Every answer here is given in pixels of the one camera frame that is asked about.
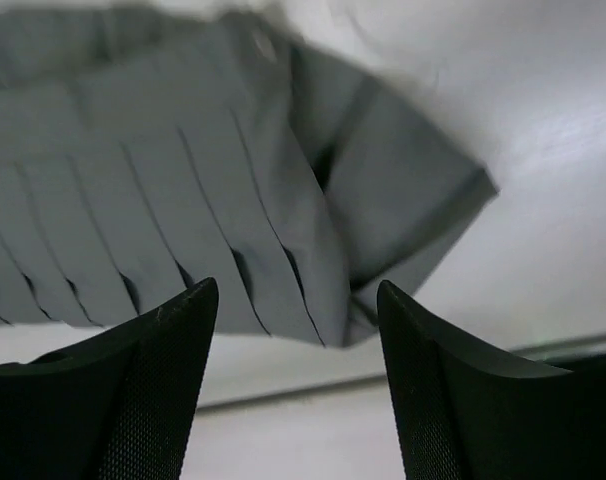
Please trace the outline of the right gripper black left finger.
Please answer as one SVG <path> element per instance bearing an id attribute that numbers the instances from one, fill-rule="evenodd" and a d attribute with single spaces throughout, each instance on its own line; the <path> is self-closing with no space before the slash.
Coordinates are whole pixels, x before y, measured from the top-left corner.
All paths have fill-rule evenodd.
<path id="1" fill-rule="evenodd" d="M 176 479 L 219 292 L 158 308 L 29 363 L 0 364 L 0 479 Z"/>

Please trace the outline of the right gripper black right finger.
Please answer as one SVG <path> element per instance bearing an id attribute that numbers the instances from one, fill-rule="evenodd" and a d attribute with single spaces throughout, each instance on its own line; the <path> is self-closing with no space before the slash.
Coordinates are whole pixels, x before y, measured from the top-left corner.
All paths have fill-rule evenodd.
<path id="1" fill-rule="evenodd" d="M 606 479 L 606 354 L 502 350 L 391 282 L 379 333 L 409 479 Z"/>

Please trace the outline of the grey pleated skirt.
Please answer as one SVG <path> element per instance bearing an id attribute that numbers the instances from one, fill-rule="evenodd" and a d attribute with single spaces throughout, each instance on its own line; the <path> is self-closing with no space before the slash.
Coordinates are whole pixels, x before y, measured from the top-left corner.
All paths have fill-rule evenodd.
<path id="1" fill-rule="evenodd" d="M 0 11 L 0 325 L 117 325 L 212 277 L 219 332 L 347 347 L 495 193 L 395 90 L 253 13 Z"/>

